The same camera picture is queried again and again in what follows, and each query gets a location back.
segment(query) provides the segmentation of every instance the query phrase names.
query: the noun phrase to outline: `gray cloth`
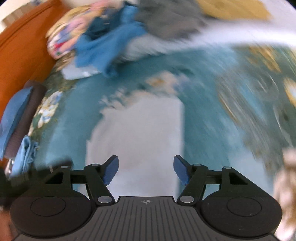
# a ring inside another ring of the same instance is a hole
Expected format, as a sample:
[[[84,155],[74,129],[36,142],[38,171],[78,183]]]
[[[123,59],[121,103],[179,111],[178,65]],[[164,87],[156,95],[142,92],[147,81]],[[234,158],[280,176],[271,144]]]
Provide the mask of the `gray cloth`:
[[[140,0],[135,20],[165,40],[187,38],[205,26],[204,15],[195,0]]]

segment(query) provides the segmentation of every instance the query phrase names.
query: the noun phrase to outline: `black object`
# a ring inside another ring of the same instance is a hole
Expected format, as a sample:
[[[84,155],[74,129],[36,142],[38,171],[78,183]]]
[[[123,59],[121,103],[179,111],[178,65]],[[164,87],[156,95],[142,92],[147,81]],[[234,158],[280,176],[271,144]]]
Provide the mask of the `black object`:
[[[115,202],[106,185],[117,170],[112,156],[84,170],[63,166],[36,181],[11,205],[20,233],[15,240],[277,240],[279,204],[231,167],[211,171],[176,156],[174,170],[186,185],[176,202],[124,196]],[[90,200],[73,191],[73,183],[86,184]],[[202,200],[207,184],[220,188]]]

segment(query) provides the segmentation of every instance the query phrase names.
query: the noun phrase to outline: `silver screw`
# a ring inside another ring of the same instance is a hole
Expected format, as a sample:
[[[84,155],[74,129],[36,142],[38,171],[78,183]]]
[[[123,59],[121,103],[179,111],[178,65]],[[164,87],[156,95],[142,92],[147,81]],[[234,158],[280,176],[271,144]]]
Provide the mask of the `silver screw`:
[[[98,202],[100,203],[109,203],[112,201],[112,198],[109,196],[101,196],[98,198]]]
[[[180,201],[184,203],[191,203],[194,201],[194,197],[191,196],[182,196],[180,197]]]

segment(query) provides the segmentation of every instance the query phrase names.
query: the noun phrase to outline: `bedsheet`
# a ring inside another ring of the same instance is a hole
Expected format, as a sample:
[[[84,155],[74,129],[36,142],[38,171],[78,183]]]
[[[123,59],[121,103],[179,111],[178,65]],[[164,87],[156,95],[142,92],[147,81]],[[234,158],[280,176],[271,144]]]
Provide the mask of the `bedsheet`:
[[[295,51],[286,47],[211,47],[126,63],[119,67],[119,76],[110,79],[99,74],[68,81],[60,72],[53,71],[45,81],[49,91],[29,133],[39,142],[35,164],[49,165],[68,157],[74,161],[75,169],[102,163],[106,153],[119,152],[120,147],[120,142],[112,142],[112,138],[117,138],[112,128],[119,127],[112,123],[107,128],[101,127],[104,119],[112,116],[107,113],[113,110],[114,116],[127,118],[122,123],[128,123],[129,115],[124,112],[143,104],[147,96],[153,96],[154,101],[156,97],[170,101],[178,98],[182,107],[168,101],[168,108],[172,108],[179,120],[172,126],[179,128],[180,133],[163,143],[174,146],[170,155],[181,154],[189,163],[201,163],[214,170],[233,166],[271,194],[273,175],[282,166],[282,148],[294,146],[296,141],[293,128],[296,112],[285,92],[285,83],[294,83],[296,79],[295,56]],[[139,115],[146,114],[150,121],[157,119],[147,113],[144,107],[139,111]],[[170,122],[169,116],[162,118]],[[119,167],[119,172],[129,175],[125,179],[116,175],[113,180],[128,183],[132,179],[138,188],[126,184],[125,189],[112,192],[115,197],[123,192],[135,196],[145,192],[153,196],[159,193],[164,176],[168,180],[177,179],[172,169],[166,168],[173,165],[173,159],[163,160],[162,148],[137,145],[144,143],[137,138],[155,141],[155,135],[150,133],[161,132],[164,125],[162,121],[150,132],[144,131],[147,125],[138,128],[138,136],[134,134],[130,142],[134,146],[126,150],[129,155]],[[118,139],[125,141],[124,135],[130,132],[124,131],[124,124],[121,130]],[[104,143],[100,135],[108,134],[113,135],[108,140],[110,148],[103,153],[105,149],[98,146]],[[137,154],[134,159],[135,149],[154,153],[154,158],[147,160]],[[151,188],[138,173],[141,165],[137,164],[143,162],[150,164],[150,168],[145,167],[146,173],[159,180],[159,185]],[[178,185],[172,181],[161,188],[177,196],[180,189],[173,183]],[[211,187],[206,194],[215,188]]]

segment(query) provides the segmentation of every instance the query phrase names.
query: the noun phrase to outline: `bed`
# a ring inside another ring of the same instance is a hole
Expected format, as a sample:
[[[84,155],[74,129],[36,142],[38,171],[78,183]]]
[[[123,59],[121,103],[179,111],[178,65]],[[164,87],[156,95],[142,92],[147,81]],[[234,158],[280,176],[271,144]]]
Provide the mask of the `bed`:
[[[54,67],[28,134],[39,143],[35,165],[70,158],[83,169],[117,155],[116,199],[177,197],[173,158],[182,155],[232,166],[272,194],[282,149],[296,141],[296,12],[284,0],[264,3],[268,23],[213,20],[187,41],[135,39],[116,77],[65,80]]]

